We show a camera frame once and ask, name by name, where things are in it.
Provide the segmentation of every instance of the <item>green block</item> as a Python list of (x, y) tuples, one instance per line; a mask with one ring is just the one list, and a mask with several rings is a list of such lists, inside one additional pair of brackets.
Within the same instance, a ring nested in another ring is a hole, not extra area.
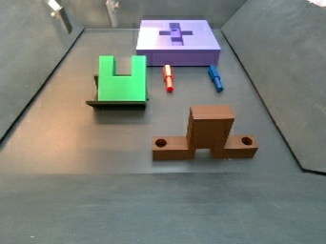
[(99, 56), (98, 101), (147, 102), (147, 57), (131, 56), (131, 75), (117, 75), (114, 56)]

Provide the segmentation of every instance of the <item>gray floor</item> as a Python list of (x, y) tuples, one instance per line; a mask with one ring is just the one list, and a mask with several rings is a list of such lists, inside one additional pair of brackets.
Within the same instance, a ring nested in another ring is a hole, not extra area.
[[(217, 93), (206, 68), (175, 68), (165, 91), (149, 68), (150, 105), (95, 111), (98, 56), (129, 72), (137, 30), (87, 30), (2, 144), (2, 243), (324, 243), (325, 177), (301, 173), (232, 48)], [(153, 162), (155, 135), (186, 134), (189, 107), (230, 104), (233, 133), (260, 143), (253, 159)]]
[[(249, 77), (224, 35), (220, 71), (226, 90), (218, 93), (206, 68), (175, 68), (175, 91), (166, 93), (162, 68), (149, 68), (150, 102), (145, 111), (95, 111), (98, 56), (118, 57), (119, 73), (130, 72), (137, 30), (87, 30), (55, 71), (34, 106), (3, 144), (3, 173), (196, 173), (300, 172)], [(151, 161), (151, 137), (186, 135), (192, 105), (232, 105), (232, 133), (253, 134), (254, 159)]]

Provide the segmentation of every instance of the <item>wooden block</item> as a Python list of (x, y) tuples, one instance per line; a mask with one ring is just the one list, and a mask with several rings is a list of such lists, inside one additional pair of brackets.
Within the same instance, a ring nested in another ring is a hole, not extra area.
[(185, 136), (155, 136), (151, 140), (153, 160), (188, 160), (196, 158), (196, 149), (188, 146)]
[(122, 101), (122, 102), (111, 102), (111, 101), (87, 101), (87, 104), (94, 108), (129, 108), (129, 107), (138, 107), (146, 108), (147, 103), (139, 101)]
[(229, 137), (225, 149), (212, 149), (214, 158), (250, 158), (258, 151), (258, 142), (252, 135), (241, 134)]
[(190, 108), (188, 143), (197, 149), (225, 148), (234, 114), (228, 105), (200, 105)]

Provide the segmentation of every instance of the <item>brown block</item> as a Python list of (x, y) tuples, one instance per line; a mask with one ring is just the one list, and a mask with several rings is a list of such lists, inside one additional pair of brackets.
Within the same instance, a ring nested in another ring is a hole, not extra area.
[(153, 160), (188, 160), (196, 158), (186, 136), (155, 136), (151, 140)]
[(258, 151), (258, 142), (252, 135), (241, 134), (229, 137), (225, 149), (212, 149), (214, 158), (250, 158)]
[(197, 149), (225, 148), (234, 114), (229, 105), (198, 105), (190, 108), (188, 143)]

